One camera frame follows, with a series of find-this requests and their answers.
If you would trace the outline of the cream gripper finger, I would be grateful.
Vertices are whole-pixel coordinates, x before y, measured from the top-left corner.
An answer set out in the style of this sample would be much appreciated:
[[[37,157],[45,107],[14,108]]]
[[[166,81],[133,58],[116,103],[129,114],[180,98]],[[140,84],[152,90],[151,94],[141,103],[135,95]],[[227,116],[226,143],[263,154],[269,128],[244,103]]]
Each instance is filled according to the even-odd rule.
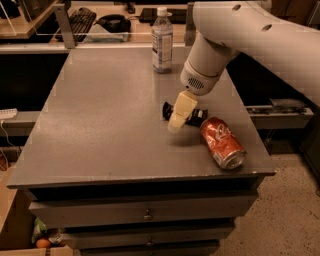
[[[198,97],[188,90],[181,92],[174,104],[173,112],[169,119],[168,130],[177,133],[187,122],[188,117],[198,104]]]

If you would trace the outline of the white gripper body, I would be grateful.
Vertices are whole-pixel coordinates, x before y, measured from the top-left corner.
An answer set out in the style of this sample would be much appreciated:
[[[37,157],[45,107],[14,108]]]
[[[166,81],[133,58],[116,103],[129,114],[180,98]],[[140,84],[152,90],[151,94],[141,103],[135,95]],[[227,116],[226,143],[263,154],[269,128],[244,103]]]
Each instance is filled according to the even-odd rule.
[[[218,80],[220,74],[215,76],[205,76],[196,71],[189,61],[184,63],[180,81],[182,85],[191,93],[197,96],[203,96],[212,91]]]

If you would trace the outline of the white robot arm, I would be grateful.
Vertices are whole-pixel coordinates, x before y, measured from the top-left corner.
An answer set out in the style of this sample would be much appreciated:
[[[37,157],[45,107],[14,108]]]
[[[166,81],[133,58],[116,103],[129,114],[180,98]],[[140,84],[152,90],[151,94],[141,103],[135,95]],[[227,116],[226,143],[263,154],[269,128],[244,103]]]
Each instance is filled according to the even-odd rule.
[[[192,17],[197,35],[181,72],[185,90],[174,104],[171,132],[184,126],[240,52],[320,104],[319,30],[279,19],[255,1],[196,2]]]

